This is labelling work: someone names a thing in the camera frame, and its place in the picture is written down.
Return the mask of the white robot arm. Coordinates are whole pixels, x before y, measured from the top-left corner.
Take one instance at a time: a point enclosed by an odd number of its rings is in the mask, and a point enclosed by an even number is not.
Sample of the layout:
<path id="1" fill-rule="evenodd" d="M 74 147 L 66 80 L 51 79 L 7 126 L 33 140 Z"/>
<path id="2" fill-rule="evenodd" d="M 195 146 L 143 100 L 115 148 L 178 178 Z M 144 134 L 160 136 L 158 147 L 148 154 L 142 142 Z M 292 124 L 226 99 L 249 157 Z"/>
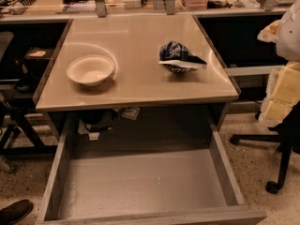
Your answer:
<path id="1" fill-rule="evenodd" d="M 266 26 L 258 40 L 274 42 L 277 55 L 288 61 L 280 70 L 271 70 L 260 108 L 259 122 L 274 128 L 300 101 L 300 0 L 279 21 Z"/>

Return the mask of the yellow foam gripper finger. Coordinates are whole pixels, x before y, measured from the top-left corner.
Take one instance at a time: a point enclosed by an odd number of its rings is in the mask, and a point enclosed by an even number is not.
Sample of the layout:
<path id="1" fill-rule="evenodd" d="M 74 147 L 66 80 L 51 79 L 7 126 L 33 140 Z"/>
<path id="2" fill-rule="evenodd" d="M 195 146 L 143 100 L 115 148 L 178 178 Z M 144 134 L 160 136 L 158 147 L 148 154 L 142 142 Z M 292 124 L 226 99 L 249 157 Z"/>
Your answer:
<path id="1" fill-rule="evenodd" d="M 269 128 L 281 124 L 300 101 L 300 63 L 291 61 L 281 70 L 272 69 L 262 101 L 259 122 Z"/>

